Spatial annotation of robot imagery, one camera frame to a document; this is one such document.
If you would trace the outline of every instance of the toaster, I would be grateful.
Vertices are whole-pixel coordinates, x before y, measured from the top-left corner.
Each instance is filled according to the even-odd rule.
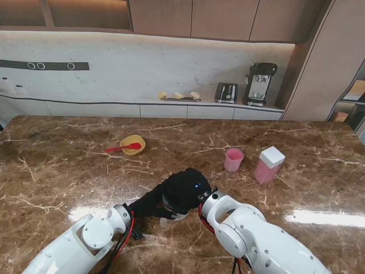
[[[216,96],[214,101],[217,103],[235,104],[237,101],[238,84],[234,83],[218,83]]]

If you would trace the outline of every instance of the upper cabinet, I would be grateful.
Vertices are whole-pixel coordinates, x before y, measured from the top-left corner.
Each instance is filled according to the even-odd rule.
[[[325,0],[260,0],[251,41],[305,42]]]
[[[0,29],[46,26],[302,43],[326,1],[330,0],[0,0]]]
[[[56,27],[129,30],[127,1],[47,0]]]
[[[129,0],[137,33],[190,36],[193,0]]]
[[[0,26],[46,26],[39,0],[0,0]]]
[[[249,40],[259,0],[193,0],[193,37]]]

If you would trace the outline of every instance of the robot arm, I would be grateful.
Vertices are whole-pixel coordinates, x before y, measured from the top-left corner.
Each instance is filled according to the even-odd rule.
[[[220,190],[203,200],[202,216],[220,244],[236,258],[245,256],[255,274],[331,273],[302,243],[266,222],[256,207],[239,203]]]
[[[120,204],[109,209],[107,218],[86,215],[46,246],[23,274],[87,274],[112,248],[114,232],[131,231],[131,223]]]

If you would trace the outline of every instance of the coffee machine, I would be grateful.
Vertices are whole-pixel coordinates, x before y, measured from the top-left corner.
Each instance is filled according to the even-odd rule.
[[[243,103],[248,106],[263,107],[269,89],[271,78],[278,70],[278,66],[272,63],[252,63],[250,75],[246,75],[246,91]]]

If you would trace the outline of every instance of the clear cup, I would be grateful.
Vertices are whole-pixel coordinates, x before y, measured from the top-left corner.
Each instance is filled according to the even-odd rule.
[[[224,168],[229,172],[236,172],[240,168],[240,164],[244,159],[245,154],[238,148],[230,148],[226,152]]]

